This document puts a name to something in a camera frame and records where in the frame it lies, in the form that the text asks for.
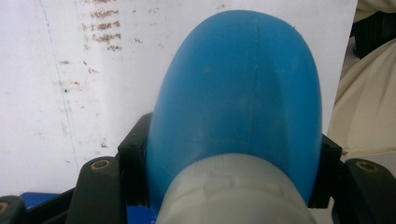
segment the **blue line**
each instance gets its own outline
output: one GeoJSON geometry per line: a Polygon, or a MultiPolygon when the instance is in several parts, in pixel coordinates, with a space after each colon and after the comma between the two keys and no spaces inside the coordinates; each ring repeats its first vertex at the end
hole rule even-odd
{"type": "Polygon", "coordinates": [[[47,18],[47,12],[46,12],[46,9],[44,9],[42,0],[40,0],[40,5],[41,5],[41,8],[43,9],[44,17],[46,18],[47,27],[49,28],[49,41],[50,41],[51,46],[52,46],[53,60],[55,61],[56,73],[58,75],[58,84],[59,84],[59,87],[61,88],[61,95],[62,95],[62,98],[64,100],[64,111],[66,112],[67,126],[69,128],[70,140],[72,141],[73,154],[74,154],[74,158],[75,158],[75,162],[76,162],[76,168],[77,168],[77,171],[78,171],[78,160],[77,160],[76,148],[75,148],[75,144],[74,144],[74,137],[73,137],[73,134],[72,134],[72,129],[70,127],[70,119],[69,119],[69,114],[67,112],[66,99],[64,98],[64,92],[62,91],[61,75],[59,73],[58,59],[56,58],[55,47],[54,47],[53,42],[52,42],[52,33],[50,32],[50,23],[49,23],[49,20],[47,18]]]}

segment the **black object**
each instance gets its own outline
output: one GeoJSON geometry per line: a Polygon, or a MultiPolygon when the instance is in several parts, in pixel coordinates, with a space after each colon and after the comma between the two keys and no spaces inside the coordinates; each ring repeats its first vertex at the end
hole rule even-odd
{"type": "MultiPolygon", "coordinates": [[[[74,189],[26,211],[19,197],[0,198],[0,224],[126,223],[126,205],[149,206],[146,144],[151,114],[119,146],[81,168],[74,189]]],[[[396,179],[371,161],[340,162],[342,149],[323,135],[317,181],[308,206],[326,208],[334,198],[334,223],[396,223],[396,179]]]]}
{"type": "Polygon", "coordinates": [[[356,48],[354,53],[359,58],[396,38],[396,13],[376,12],[374,15],[355,22],[352,26],[356,48]]]}

